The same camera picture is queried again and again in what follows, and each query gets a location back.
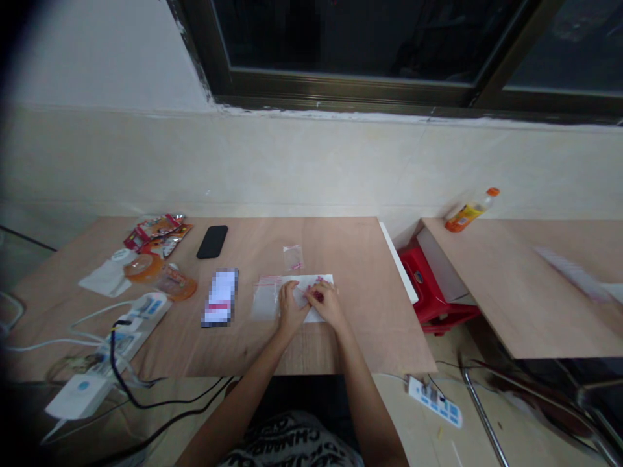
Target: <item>bottle cap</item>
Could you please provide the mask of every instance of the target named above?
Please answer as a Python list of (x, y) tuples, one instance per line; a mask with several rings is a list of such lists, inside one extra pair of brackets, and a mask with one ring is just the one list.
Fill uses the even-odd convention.
[(114, 252), (114, 254), (110, 257), (112, 261), (120, 263), (122, 266), (132, 263), (136, 258), (138, 258), (138, 253), (127, 248), (122, 248), (121, 250)]

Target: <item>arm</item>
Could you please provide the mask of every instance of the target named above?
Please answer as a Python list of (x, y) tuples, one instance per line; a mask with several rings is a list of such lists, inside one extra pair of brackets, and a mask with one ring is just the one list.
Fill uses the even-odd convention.
[[(316, 300), (314, 292), (322, 294), (322, 303)], [(352, 423), (364, 463), (374, 466), (408, 466), (396, 427), (376, 389), (355, 335), (342, 314), (337, 289), (330, 283), (322, 282), (306, 296), (336, 332)]]
[(310, 304), (299, 309), (292, 296), (298, 282), (285, 284), (279, 294), (279, 329), (232, 392), (210, 415), (175, 464), (184, 466), (216, 465), (242, 441), (281, 356), (305, 320)]

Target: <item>plastic stool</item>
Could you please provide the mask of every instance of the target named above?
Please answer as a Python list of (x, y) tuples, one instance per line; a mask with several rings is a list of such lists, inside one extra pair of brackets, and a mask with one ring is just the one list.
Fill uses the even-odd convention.
[(400, 260), (419, 297), (413, 309), (425, 333), (443, 336), (454, 326), (480, 315), (480, 309), (476, 306), (446, 302), (421, 248), (415, 247), (402, 253)]

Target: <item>orange bottle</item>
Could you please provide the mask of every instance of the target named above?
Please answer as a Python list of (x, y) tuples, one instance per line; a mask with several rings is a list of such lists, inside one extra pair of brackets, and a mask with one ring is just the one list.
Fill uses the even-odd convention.
[(123, 266), (123, 274), (132, 283), (149, 285), (165, 293), (174, 302), (190, 297), (197, 290), (197, 282), (186, 277), (160, 256), (137, 254), (124, 248), (112, 256)]
[(487, 211), (492, 205), (494, 198), (500, 194), (497, 188), (489, 188), (486, 196), (481, 196), (470, 201), (463, 209), (458, 211), (451, 219), (446, 222), (446, 229), (451, 232), (461, 232), (475, 218)]

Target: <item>printed shirt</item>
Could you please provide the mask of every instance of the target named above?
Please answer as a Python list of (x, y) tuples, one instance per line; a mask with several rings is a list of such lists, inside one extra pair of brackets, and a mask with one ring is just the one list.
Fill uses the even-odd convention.
[(290, 411), (254, 426), (220, 466), (363, 466), (358, 452), (313, 415)]

